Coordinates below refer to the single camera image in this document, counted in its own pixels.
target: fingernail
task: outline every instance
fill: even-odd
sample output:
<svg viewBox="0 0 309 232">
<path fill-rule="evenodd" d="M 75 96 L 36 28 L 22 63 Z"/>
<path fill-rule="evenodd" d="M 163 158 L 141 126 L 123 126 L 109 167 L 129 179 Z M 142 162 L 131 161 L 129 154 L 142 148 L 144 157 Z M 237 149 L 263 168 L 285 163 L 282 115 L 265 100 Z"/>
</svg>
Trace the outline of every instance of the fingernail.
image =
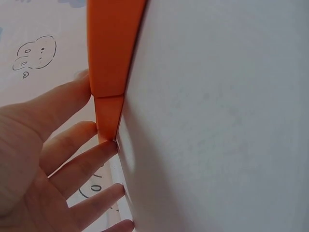
<svg viewBox="0 0 309 232">
<path fill-rule="evenodd" d="M 88 76 L 88 74 L 89 74 L 89 69 L 79 71 L 76 74 L 74 74 L 74 81 L 85 79 Z"/>
</svg>

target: hand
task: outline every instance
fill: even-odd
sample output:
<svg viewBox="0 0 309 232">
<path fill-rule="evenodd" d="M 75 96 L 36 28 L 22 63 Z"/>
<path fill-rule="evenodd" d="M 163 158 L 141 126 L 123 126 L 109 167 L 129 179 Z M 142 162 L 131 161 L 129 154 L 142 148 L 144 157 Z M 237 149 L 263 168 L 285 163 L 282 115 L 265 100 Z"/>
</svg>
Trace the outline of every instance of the hand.
<svg viewBox="0 0 309 232">
<path fill-rule="evenodd" d="M 80 232 L 124 195 L 123 186 L 115 184 L 71 208 L 66 202 L 117 153 L 115 142 L 84 152 L 54 173 L 97 133 L 94 122 L 81 122 L 46 141 L 89 98 L 84 77 L 0 108 L 0 231 Z M 105 232 L 133 228 L 133 222 L 125 220 Z"/>
</svg>

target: cartoon doodle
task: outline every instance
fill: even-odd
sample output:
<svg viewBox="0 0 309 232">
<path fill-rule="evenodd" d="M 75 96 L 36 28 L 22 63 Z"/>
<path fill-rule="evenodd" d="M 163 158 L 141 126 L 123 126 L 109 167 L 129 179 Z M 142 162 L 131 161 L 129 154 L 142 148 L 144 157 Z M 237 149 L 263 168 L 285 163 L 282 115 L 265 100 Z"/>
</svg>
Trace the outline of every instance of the cartoon doodle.
<svg viewBox="0 0 309 232">
<path fill-rule="evenodd" d="M 58 0 L 59 3 L 69 3 L 72 8 L 86 6 L 86 0 Z"/>
<path fill-rule="evenodd" d="M 17 51 L 17 59 L 13 64 L 13 70 L 24 68 L 42 69 L 52 62 L 56 54 L 57 44 L 53 36 L 47 35 L 38 38 L 34 42 L 22 45 Z M 24 72 L 23 79 L 29 76 Z"/>
<path fill-rule="evenodd" d="M 1 41 L 1 34 L 3 32 L 3 28 L 0 28 L 0 41 Z"/>
</svg>

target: white surface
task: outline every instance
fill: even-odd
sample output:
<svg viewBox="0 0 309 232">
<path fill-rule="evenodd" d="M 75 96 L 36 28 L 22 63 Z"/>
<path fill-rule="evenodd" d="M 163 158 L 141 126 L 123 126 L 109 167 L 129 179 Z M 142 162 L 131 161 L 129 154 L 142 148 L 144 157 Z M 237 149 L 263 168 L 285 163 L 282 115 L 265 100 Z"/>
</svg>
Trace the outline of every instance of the white surface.
<svg viewBox="0 0 309 232">
<path fill-rule="evenodd" d="M 308 17 L 150 2 L 119 137 L 137 231 L 309 231 Z"/>
<path fill-rule="evenodd" d="M 118 155 L 110 159 L 110 166 L 111 166 L 111 173 L 112 173 L 112 182 L 121 183 L 126 188 L 126 180 L 124 177 L 124 173 L 122 171 L 122 167 L 121 167 L 121 163 L 120 163 L 120 159 Z M 125 219 L 133 220 L 126 197 L 121 198 L 117 202 L 117 205 L 119 208 L 119 214 L 120 214 L 121 220 L 125 220 Z"/>
</svg>

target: folded orange paper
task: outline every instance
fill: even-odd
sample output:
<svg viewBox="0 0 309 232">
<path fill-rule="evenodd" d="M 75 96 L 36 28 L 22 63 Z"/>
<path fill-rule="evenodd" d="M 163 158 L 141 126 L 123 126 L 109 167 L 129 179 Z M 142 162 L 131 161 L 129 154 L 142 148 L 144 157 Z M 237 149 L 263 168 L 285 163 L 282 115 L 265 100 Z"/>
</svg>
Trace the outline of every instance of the folded orange paper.
<svg viewBox="0 0 309 232">
<path fill-rule="evenodd" d="M 101 142 L 116 138 L 146 1 L 87 1 L 89 76 Z"/>
</svg>

